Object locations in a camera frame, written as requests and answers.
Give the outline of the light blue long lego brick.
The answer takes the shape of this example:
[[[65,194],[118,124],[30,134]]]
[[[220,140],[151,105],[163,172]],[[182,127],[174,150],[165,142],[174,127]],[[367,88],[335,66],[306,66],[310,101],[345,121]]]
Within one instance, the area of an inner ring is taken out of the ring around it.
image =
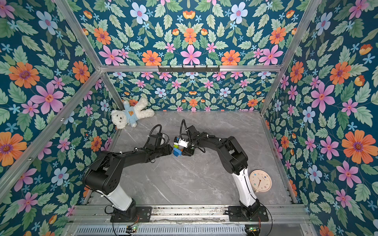
[[[180,155],[182,155],[182,151],[179,150],[178,148],[173,148],[173,153],[174,153],[174,152],[178,152]]]

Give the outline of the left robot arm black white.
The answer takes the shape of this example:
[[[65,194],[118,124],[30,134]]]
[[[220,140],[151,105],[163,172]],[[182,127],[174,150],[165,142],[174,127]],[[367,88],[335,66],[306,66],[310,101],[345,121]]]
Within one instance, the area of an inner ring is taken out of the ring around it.
[[[113,208],[127,212],[132,209],[135,201],[120,186],[123,170],[171,155],[172,151],[169,136],[162,132],[162,125],[158,124],[150,131],[143,147],[126,152],[102,151],[85,171],[83,183],[90,190],[104,196]]]

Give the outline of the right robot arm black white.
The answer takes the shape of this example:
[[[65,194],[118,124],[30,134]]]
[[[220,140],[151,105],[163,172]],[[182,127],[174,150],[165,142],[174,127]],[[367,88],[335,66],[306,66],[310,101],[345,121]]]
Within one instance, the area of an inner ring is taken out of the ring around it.
[[[248,157],[235,137],[220,138],[207,132],[199,132],[193,125],[188,127],[183,119],[174,144],[182,148],[183,156],[193,156],[197,149],[203,153],[206,153],[206,148],[216,151],[222,166],[232,174],[237,186],[241,216],[251,220],[257,215],[261,204],[249,180]]]

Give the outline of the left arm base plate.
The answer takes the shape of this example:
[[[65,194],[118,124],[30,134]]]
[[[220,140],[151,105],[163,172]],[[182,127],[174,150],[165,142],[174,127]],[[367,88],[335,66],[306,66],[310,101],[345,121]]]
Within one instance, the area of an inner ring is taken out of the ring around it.
[[[113,209],[110,222],[112,223],[127,223],[127,222],[150,222],[152,214],[152,207],[150,206],[135,206],[130,207],[126,211]]]

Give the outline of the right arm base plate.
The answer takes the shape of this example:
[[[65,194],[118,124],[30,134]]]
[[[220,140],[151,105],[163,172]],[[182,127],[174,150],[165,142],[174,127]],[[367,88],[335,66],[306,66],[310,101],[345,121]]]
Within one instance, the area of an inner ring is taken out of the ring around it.
[[[229,206],[224,212],[230,222],[268,222],[270,217],[266,207],[261,206],[253,216],[244,216],[241,206]]]

